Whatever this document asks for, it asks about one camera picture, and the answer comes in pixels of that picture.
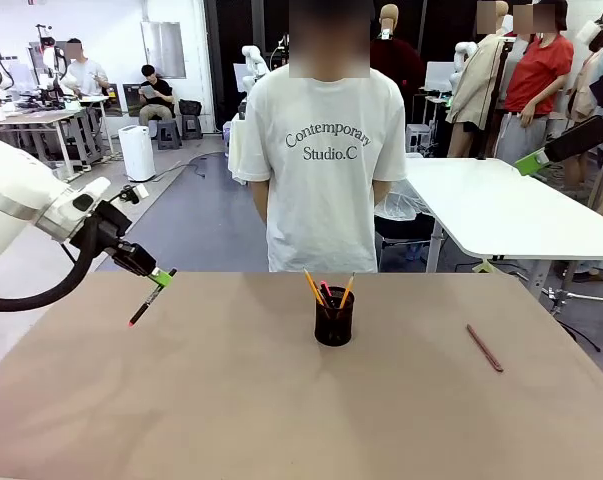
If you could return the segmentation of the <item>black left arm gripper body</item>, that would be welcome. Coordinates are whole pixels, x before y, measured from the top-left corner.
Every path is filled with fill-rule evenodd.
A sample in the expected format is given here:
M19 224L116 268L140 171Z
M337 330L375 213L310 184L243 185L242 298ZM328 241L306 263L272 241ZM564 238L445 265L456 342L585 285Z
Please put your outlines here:
M125 240L132 225L129 218L107 201L99 202L95 217L98 220L96 253L107 253L117 266L137 276L150 276L157 262L144 247Z

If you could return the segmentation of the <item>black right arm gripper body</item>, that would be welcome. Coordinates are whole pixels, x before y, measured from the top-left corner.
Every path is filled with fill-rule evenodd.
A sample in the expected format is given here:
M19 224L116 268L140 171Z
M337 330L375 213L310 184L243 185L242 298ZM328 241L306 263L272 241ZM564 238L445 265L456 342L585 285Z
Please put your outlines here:
M594 115L548 142L544 152L550 162L556 163L580 155L601 144L603 144L603 115Z

